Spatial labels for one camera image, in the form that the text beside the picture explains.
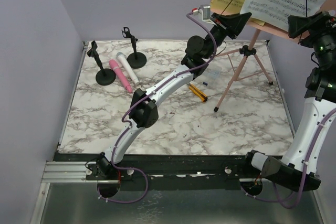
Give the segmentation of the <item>pink music stand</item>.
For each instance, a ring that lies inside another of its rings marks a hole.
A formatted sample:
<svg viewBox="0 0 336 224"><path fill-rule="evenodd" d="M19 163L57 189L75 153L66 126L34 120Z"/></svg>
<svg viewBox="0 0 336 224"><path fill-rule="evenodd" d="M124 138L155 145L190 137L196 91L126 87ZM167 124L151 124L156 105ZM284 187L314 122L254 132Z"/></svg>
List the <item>pink music stand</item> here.
<svg viewBox="0 0 336 224"><path fill-rule="evenodd" d="M319 95L318 92L322 90L323 87L326 85L323 84L327 80L331 78L331 74L335 71L335 17L331 16L331 20L328 22L328 28L325 28L321 31L306 31L300 36L291 39L297 39L298 44L307 48L314 49L313 54L317 58L318 68L314 69L311 76L308 78L306 87L308 88L309 92L315 94L316 97L322 98L324 97L323 94ZM229 81L224 93L222 94L220 100L218 101L216 107L214 108L214 112L217 112L224 97L230 90L232 84L236 81L241 81L243 78L240 78L239 75L248 59L249 56L254 56L257 63L259 64L261 71L253 73L251 76L258 75L263 73L267 80L268 84L271 86L273 85L273 81L271 77L268 75L264 65L261 63L260 59L256 55L256 49L254 48L254 44L260 34L260 30L256 30L251 42L249 45L244 45L240 49L232 50L227 53L226 55L234 54L239 52L243 55L243 58L238 65L237 68L233 68L233 76Z"/></svg>

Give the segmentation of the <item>black round-base mic stand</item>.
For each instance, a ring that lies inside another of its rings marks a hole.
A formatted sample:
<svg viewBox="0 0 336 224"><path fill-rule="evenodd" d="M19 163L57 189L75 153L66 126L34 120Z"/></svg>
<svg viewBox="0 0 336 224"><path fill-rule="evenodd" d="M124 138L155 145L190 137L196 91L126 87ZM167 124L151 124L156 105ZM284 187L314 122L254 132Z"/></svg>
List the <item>black round-base mic stand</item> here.
<svg viewBox="0 0 336 224"><path fill-rule="evenodd" d="M123 27L122 34L123 38L131 40L131 45L133 48L133 53L129 54L129 56L127 57L127 62L132 69L140 69L144 67L147 63L147 58L143 53L138 52L136 49L136 43L138 39L130 33L129 27Z"/></svg>

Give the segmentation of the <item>white toy microphone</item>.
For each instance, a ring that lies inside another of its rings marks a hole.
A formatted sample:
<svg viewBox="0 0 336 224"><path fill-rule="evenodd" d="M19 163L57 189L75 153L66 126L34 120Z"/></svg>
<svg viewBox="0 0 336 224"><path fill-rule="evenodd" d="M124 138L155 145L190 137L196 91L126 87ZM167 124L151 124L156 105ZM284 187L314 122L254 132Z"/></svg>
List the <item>white toy microphone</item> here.
<svg viewBox="0 0 336 224"><path fill-rule="evenodd" d="M131 78L134 84L139 84L140 80L131 68L130 64L128 63L125 55L122 52L117 53L117 60L122 64L125 71L127 72L128 76Z"/></svg>

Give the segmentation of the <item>pink toy microphone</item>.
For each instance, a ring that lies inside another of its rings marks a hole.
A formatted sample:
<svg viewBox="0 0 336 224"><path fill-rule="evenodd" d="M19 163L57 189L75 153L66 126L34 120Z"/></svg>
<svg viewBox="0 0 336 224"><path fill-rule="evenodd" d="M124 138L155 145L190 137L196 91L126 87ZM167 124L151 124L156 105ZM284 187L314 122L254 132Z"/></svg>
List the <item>pink toy microphone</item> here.
<svg viewBox="0 0 336 224"><path fill-rule="evenodd" d="M125 90L128 91L129 93L132 93L133 89L132 89L129 81L127 80L127 78L125 77L123 72L121 71L118 63L115 60L111 59L109 61L109 66L115 72L115 74L119 78L119 80L120 80L121 84L123 85L123 87L125 88Z"/></svg>

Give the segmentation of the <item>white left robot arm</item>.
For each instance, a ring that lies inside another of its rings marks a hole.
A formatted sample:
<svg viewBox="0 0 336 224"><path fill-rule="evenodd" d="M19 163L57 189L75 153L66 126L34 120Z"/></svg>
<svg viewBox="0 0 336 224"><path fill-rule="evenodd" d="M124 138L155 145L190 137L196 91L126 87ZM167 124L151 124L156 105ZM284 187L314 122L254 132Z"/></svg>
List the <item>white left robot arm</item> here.
<svg viewBox="0 0 336 224"><path fill-rule="evenodd" d="M145 91L137 89L134 92L130 108L122 117L124 129L112 146L99 154L96 160L98 173L104 179L112 179L120 171L116 164L122 161L136 137L156 123L162 102L180 87L199 77L214 59L217 48L225 38L237 38L250 18L250 12L227 16L211 14L213 27L206 30L205 38L194 35L188 39L185 56L177 68L156 85Z"/></svg>

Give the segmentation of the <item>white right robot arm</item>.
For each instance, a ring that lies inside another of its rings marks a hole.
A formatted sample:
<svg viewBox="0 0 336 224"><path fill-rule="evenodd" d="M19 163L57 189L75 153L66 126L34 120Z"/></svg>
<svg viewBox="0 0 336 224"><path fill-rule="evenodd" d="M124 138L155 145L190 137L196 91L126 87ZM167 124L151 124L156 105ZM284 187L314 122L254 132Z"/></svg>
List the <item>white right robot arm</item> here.
<svg viewBox="0 0 336 224"><path fill-rule="evenodd" d="M316 190L317 161L325 137L335 120L335 17L326 11L309 17L290 15L288 36L308 32L300 45L314 50L318 66L306 80L303 115L289 149L281 159L251 151L241 165L249 178L261 177L292 191Z"/></svg>

